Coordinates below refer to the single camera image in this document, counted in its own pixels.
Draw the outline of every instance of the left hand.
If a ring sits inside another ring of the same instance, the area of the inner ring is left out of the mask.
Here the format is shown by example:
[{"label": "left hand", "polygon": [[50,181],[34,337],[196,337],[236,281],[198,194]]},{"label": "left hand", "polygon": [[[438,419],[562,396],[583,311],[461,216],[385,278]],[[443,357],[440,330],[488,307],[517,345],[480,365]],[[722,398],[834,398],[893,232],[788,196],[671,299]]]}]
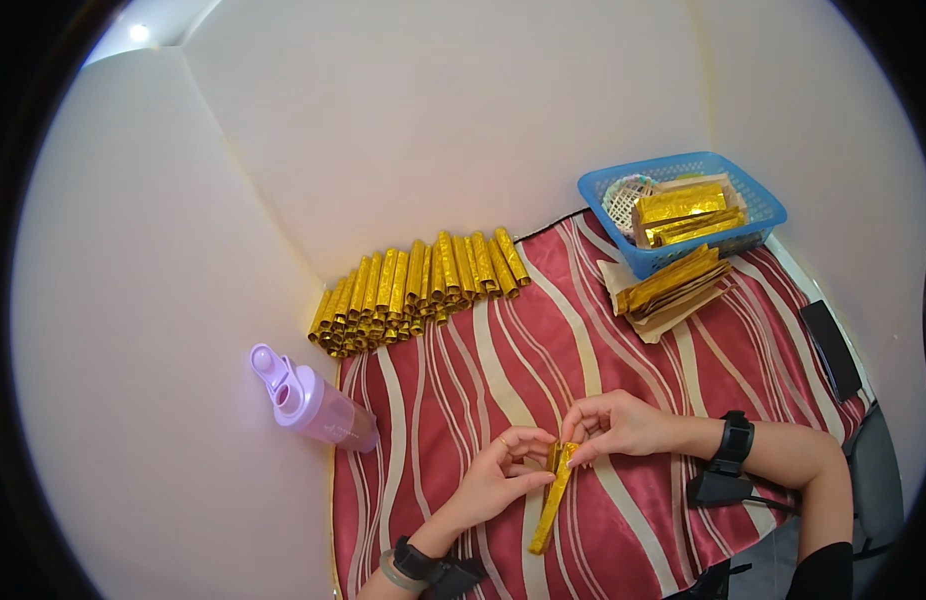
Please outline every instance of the left hand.
[{"label": "left hand", "polygon": [[510,427],[480,450],[457,487],[439,510],[461,529],[488,522],[521,496],[553,483],[553,473],[523,463],[547,463],[556,437],[538,427]]}]

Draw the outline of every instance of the black phone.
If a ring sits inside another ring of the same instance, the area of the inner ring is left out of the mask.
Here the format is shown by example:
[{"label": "black phone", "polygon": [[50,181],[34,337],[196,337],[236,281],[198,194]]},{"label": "black phone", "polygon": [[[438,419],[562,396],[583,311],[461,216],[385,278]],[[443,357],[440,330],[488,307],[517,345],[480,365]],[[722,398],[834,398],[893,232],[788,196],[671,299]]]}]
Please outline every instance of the black phone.
[{"label": "black phone", "polygon": [[800,309],[800,318],[816,347],[836,400],[840,404],[850,400],[863,387],[863,382],[830,309],[823,300],[817,300]]}]

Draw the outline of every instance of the white wall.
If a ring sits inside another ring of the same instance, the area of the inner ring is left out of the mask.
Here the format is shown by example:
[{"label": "white wall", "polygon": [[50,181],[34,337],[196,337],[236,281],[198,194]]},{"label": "white wall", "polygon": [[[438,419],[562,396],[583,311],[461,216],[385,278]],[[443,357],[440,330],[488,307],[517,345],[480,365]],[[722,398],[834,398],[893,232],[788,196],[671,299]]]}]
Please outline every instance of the white wall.
[{"label": "white wall", "polygon": [[183,51],[325,281],[414,238],[526,234],[577,179],[705,149],[682,3],[223,2]]},{"label": "white wall", "polygon": [[329,597],[327,449],[277,426],[247,362],[268,342],[333,380],[301,334],[321,290],[179,48],[80,73],[22,215],[13,369],[39,481],[103,594]]},{"label": "white wall", "polygon": [[777,237],[860,352],[909,508],[926,470],[926,163],[910,122],[829,2],[690,6],[711,56],[711,147],[786,206]]}]

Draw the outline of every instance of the right hand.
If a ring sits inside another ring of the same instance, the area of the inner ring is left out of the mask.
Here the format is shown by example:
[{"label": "right hand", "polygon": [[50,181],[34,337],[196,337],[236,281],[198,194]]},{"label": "right hand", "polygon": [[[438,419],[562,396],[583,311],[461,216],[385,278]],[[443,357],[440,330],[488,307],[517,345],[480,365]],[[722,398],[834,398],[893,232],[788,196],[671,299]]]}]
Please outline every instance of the right hand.
[{"label": "right hand", "polygon": [[666,414],[624,390],[592,395],[569,407],[560,439],[580,444],[570,467],[589,465],[601,454],[620,452],[646,456],[670,452],[679,417]]}]

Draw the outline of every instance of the red striped cloth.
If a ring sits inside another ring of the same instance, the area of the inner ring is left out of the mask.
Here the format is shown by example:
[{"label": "red striped cloth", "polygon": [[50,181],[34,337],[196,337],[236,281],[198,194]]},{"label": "red striped cloth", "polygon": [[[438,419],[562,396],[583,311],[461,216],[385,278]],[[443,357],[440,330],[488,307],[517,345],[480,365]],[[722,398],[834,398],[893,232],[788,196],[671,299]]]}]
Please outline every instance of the red striped cloth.
[{"label": "red striped cloth", "polygon": [[[473,456],[510,425],[559,432],[574,399],[625,389],[661,410],[829,431],[843,442],[865,402],[839,406],[797,309],[808,301],[761,247],[731,258],[737,287],[644,344],[612,314],[597,260],[622,261],[589,211],[518,244],[533,284],[479,302],[421,338],[347,359],[341,385],[377,417],[380,444],[335,457],[332,527],[340,589],[354,598],[381,552],[454,492]],[[543,557],[526,551],[540,492],[457,541],[489,577],[470,598],[656,599],[769,534],[786,517],[763,505],[691,510],[696,461],[602,457],[577,470]],[[758,492],[793,501],[757,481]]]}]

